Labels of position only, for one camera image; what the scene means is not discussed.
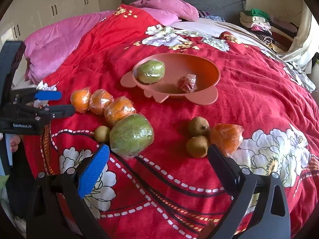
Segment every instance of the animal-shaped bowl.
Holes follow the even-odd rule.
[[[149,60],[160,60],[165,64],[165,75],[156,83],[142,84],[137,79],[137,68]],[[197,89],[192,93],[181,93],[177,82],[181,76],[195,74]],[[144,90],[147,98],[153,96],[156,102],[162,103],[168,97],[183,98],[199,105],[209,105],[218,98],[215,85],[221,78],[218,67],[211,61],[194,55],[182,53],[162,53],[149,56],[138,62],[132,71],[121,79],[121,85],[128,88],[135,86]]]

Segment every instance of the screw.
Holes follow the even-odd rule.
[[[241,169],[241,172],[242,172],[243,174],[248,175],[248,174],[250,173],[250,170],[247,169],[247,168],[243,168],[243,169]]]
[[[277,172],[273,172],[273,173],[272,173],[272,176],[273,176],[274,178],[276,178],[276,179],[279,178],[279,174],[278,174]]]
[[[68,169],[66,170],[66,173],[67,173],[67,174],[73,174],[73,173],[75,173],[75,169],[74,169],[73,167],[70,167],[70,168],[68,168]]]
[[[44,175],[45,175],[45,173],[44,173],[44,172],[40,172],[40,173],[38,174],[38,178],[43,178],[43,177],[44,177]]]

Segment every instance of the orange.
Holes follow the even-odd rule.
[[[104,109],[113,101],[113,96],[106,90],[96,90],[90,98],[90,110],[96,115],[102,115]]]
[[[104,117],[107,124],[112,127],[121,119],[135,113],[136,109],[133,106],[133,102],[125,96],[122,96],[117,98],[105,109]]]
[[[72,93],[70,100],[77,112],[84,113],[89,109],[90,96],[91,94],[88,88],[77,90]]]
[[[217,124],[211,128],[209,140],[211,144],[215,144],[226,155],[232,155],[243,141],[242,126],[231,124]]]

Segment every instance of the blue gripper pad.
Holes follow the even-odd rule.
[[[92,157],[92,161],[79,178],[78,193],[81,199],[83,199],[85,195],[91,193],[95,183],[99,179],[100,174],[110,158],[109,147],[104,144],[100,145],[98,151]]]
[[[58,101],[62,96],[58,91],[39,91],[34,97],[40,101]]]

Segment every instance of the white cabinet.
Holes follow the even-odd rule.
[[[14,0],[0,21],[0,49],[5,39],[25,40],[34,31],[72,16],[99,12],[98,0]],[[23,59],[14,77],[24,75]]]

